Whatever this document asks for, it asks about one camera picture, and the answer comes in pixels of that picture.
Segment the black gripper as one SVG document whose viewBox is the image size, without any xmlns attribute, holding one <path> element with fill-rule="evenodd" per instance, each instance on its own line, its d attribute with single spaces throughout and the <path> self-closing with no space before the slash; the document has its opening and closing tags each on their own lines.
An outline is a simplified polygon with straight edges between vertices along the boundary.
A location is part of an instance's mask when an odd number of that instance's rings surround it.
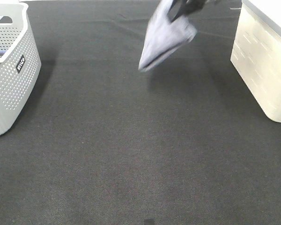
<svg viewBox="0 0 281 225">
<path fill-rule="evenodd" d="M 218 4 L 221 0 L 174 0 L 168 11 L 169 21 L 172 23 L 179 17 L 188 16 L 197 11 L 201 11 L 206 4 Z"/>
</svg>

